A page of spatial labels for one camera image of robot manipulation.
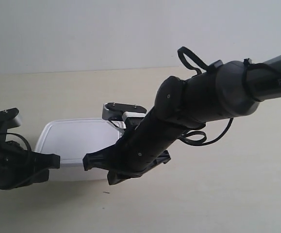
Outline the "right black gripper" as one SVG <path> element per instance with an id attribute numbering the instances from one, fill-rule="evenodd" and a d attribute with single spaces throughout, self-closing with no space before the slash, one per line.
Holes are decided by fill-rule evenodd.
<path id="1" fill-rule="evenodd" d="M 100 168 L 108 171 L 109 185 L 139 178 L 143 170 L 164 152 L 182 133 L 184 126 L 160 120 L 153 107 L 139 125 L 125 133 L 121 141 L 83 157 L 85 171 Z"/>

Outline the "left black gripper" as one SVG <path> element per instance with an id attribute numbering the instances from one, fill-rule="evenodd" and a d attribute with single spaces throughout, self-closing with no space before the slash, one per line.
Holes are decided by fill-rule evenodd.
<path id="1" fill-rule="evenodd" d="M 47 182 L 48 169 L 60 168 L 59 155 L 33 152 L 27 140 L 24 144 L 26 149 L 16 141 L 0 141 L 0 190 Z M 45 170 L 35 174 L 36 168 Z"/>

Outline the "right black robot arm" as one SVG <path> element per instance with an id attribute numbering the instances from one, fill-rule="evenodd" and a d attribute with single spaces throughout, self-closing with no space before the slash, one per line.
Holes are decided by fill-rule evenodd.
<path id="1" fill-rule="evenodd" d="M 84 170 L 106 170 L 109 185 L 141 177 L 170 160 L 167 149 L 176 140 L 209 145 L 203 131 L 208 122 L 232 122 L 253 114 L 264 100 L 281 98 L 281 55 L 263 63 L 245 59 L 207 65 L 181 47 L 178 57 L 196 74 L 187 80 L 168 77 L 149 111 L 138 105 L 104 104 L 102 118 L 121 121 L 125 128 L 119 128 L 122 136 L 115 144 L 84 156 Z"/>

